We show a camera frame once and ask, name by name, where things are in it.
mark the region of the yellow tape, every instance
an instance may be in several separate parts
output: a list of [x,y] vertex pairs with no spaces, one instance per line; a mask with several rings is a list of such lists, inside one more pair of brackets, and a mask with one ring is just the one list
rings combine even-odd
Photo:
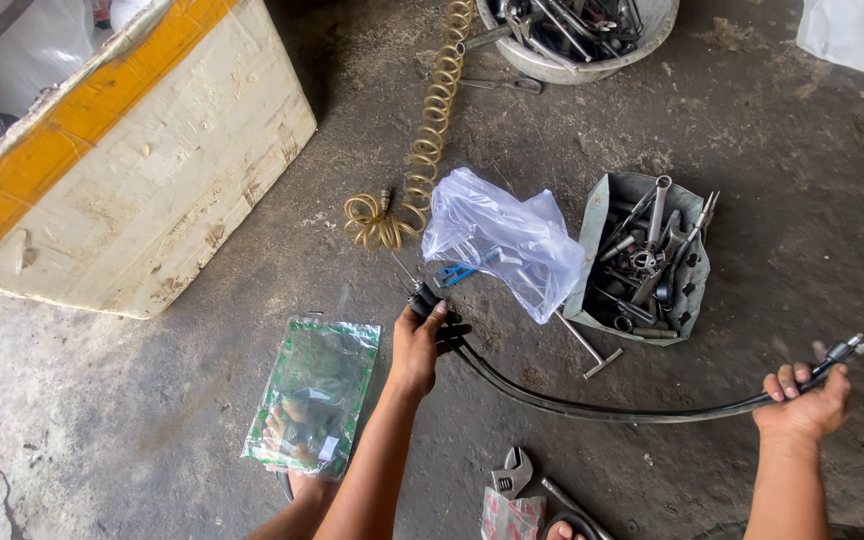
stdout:
[[0,240],[235,4],[174,0],[143,43],[70,89],[0,158]]

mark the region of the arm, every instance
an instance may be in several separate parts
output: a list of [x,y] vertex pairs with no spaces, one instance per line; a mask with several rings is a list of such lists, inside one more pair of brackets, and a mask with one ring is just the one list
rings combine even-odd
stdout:
[[406,307],[395,322],[389,379],[315,538],[392,539],[412,424],[435,385],[435,333],[447,312],[442,301],[420,325]]
[[[821,358],[825,347],[816,344]],[[745,540],[828,540],[819,440],[845,422],[848,369],[836,365],[825,387],[801,397],[794,381],[811,377],[806,364],[782,366],[765,378],[776,401],[752,413],[760,434],[758,474]]]

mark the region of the foot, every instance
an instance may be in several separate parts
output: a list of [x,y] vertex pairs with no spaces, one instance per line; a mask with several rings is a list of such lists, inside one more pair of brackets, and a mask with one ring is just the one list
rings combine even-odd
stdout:
[[289,471],[289,485],[292,485],[292,496],[297,501],[303,499],[318,500],[322,503],[331,503],[338,491],[339,484],[323,480],[314,476],[296,474]]
[[546,540],[586,540],[586,537],[577,534],[572,536],[572,527],[565,521],[559,521],[549,528],[549,536]]

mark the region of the yellow coiled hose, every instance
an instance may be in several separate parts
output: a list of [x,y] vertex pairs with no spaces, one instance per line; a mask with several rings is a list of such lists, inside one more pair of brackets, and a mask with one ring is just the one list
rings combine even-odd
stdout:
[[409,163],[424,172],[413,170],[406,178],[405,194],[400,209],[411,212],[418,218],[414,227],[397,214],[389,212],[392,191],[383,189],[378,197],[371,193],[359,193],[345,201],[345,233],[354,237],[355,245],[375,250],[379,246],[399,251],[402,249],[402,233],[418,238],[426,230],[436,180],[439,178],[439,160],[442,158],[445,141],[443,135],[449,129],[452,100],[462,78],[463,55],[457,45],[469,36],[473,22],[472,0],[453,0],[445,13],[445,45],[438,49],[432,83],[422,100],[422,125],[418,138],[412,143]]

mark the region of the blue tool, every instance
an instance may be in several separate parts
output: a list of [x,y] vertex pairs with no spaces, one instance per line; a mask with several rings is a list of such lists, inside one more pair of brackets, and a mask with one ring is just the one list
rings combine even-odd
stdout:
[[474,268],[470,268],[471,265],[486,264],[496,255],[498,255],[498,251],[495,250],[493,250],[488,256],[485,256],[485,258],[483,258],[482,253],[479,253],[474,258],[464,260],[463,262],[455,266],[448,266],[442,268],[441,270],[436,272],[436,276],[432,278],[432,281],[435,282],[436,287],[439,289],[450,288],[455,284],[459,283],[459,281],[462,280],[462,278],[464,278],[465,276],[468,276],[475,272]]

